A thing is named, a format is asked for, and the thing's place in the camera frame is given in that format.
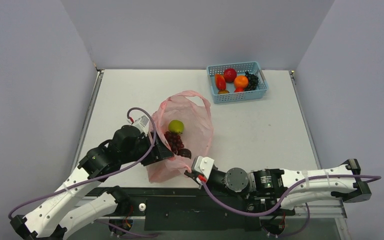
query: bunch of grapes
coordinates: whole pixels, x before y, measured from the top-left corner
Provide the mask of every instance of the bunch of grapes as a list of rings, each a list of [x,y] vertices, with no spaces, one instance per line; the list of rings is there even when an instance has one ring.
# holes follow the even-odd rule
[[[255,74],[250,74],[248,71],[245,72],[245,77],[248,79],[248,86],[245,87],[244,91],[253,91],[257,89],[258,85],[258,76]]]
[[[174,154],[177,154],[180,149],[185,148],[185,145],[183,145],[182,138],[179,134],[167,131],[165,132],[164,137],[167,139],[171,151]]]

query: dark brown fruit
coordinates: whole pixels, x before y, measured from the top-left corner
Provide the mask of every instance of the dark brown fruit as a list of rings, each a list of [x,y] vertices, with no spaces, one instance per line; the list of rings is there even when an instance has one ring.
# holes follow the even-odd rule
[[[192,152],[191,152],[191,150],[189,150],[187,148],[180,149],[177,152],[177,155],[188,158],[188,159],[192,159]]]

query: red tomato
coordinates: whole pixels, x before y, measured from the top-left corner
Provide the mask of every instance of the red tomato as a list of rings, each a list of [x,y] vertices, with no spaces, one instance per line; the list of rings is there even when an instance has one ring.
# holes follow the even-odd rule
[[[224,70],[223,77],[227,83],[233,83],[233,81],[237,77],[237,73],[233,68],[228,68]]]
[[[214,78],[215,78],[215,86],[218,88],[218,90],[225,90],[226,89],[225,78],[221,74],[216,74]]]

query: robotic arm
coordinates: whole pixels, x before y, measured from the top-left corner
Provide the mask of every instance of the robotic arm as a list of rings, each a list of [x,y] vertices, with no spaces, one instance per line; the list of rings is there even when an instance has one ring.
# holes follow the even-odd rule
[[[148,137],[149,119],[139,118],[132,125],[124,125],[117,130],[111,140],[89,150],[86,156],[55,191],[62,191],[49,197],[40,206],[26,215],[17,215],[10,223],[14,230],[25,240],[61,240],[67,239],[75,231],[94,220],[117,213],[128,212],[131,199],[119,186],[107,189],[95,200],[73,209],[76,203],[91,190],[98,187],[106,178],[70,188],[86,180],[92,180],[114,173],[123,164],[137,161],[144,156],[152,143]],[[167,158],[173,153],[157,137],[152,151],[141,164],[147,166]],[[294,206],[316,200],[343,199],[344,202],[361,202],[370,199],[371,192],[367,183],[359,178],[329,177],[330,175],[359,175],[361,172],[356,159],[349,159],[342,165],[321,170],[264,169],[246,172],[241,168],[232,168],[227,172],[218,170],[214,159],[198,156],[192,164],[192,172],[185,175],[198,184],[211,189],[236,195],[253,206],[250,213],[260,213],[273,208],[282,201],[275,214],[293,211]],[[324,179],[311,179],[325,176]],[[288,190],[299,181],[304,182]]]

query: bag handle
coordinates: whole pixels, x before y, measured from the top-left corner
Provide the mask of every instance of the bag handle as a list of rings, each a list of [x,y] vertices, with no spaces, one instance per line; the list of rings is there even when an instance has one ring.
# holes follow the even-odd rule
[[[205,97],[203,97],[201,94],[199,94],[198,92],[193,91],[193,90],[182,91],[182,92],[179,92],[177,94],[174,94],[173,96],[170,96],[169,98],[167,98],[167,100],[170,100],[172,97],[198,97],[198,98],[200,98],[202,100],[202,102],[204,103],[205,110],[206,110],[206,113],[208,114],[208,117],[211,118],[211,111],[210,111],[211,103]]]

